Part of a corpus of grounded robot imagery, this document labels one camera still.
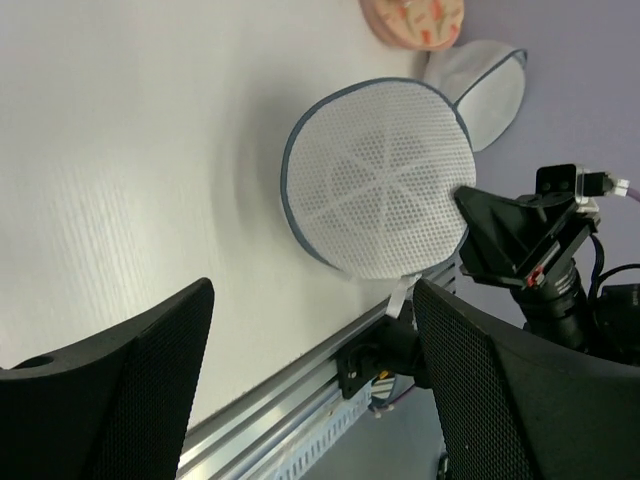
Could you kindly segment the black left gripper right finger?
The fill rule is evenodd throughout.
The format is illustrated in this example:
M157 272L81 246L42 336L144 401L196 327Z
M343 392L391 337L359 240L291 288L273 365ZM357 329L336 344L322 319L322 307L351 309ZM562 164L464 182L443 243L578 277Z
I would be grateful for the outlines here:
M539 338L421 281L413 303L456 479L635 479L639 370Z

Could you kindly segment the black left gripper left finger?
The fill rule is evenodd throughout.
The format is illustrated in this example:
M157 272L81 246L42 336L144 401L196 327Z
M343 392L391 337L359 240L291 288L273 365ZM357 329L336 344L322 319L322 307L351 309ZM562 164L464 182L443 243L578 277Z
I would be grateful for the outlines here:
M173 479L214 307L201 278L1 372L4 479Z

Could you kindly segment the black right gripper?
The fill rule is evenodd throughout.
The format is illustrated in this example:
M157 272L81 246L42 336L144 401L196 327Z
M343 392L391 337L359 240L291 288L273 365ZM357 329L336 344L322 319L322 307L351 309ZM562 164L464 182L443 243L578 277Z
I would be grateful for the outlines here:
M508 199L472 187L454 192L468 234L462 273L510 292L527 330L572 350L589 350L596 334L574 254L596 231L571 194Z

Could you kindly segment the white mesh laundry bag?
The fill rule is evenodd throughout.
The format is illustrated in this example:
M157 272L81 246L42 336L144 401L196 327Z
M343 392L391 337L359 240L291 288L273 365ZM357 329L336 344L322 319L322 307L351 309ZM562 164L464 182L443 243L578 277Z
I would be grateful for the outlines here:
M313 105L286 142L280 195L316 260L356 279L391 280L397 317L413 285L451 261L467 226L454 190L472 186L469 134L454 105L409 78L379 78Z

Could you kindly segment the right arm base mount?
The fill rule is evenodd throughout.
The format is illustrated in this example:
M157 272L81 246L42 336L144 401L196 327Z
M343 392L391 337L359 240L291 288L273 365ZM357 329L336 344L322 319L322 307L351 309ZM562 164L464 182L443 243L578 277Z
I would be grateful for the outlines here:
M432 388L418 332L410 323L386 315L342 346L336 364L346 400L383 371L411 377L418 388Z

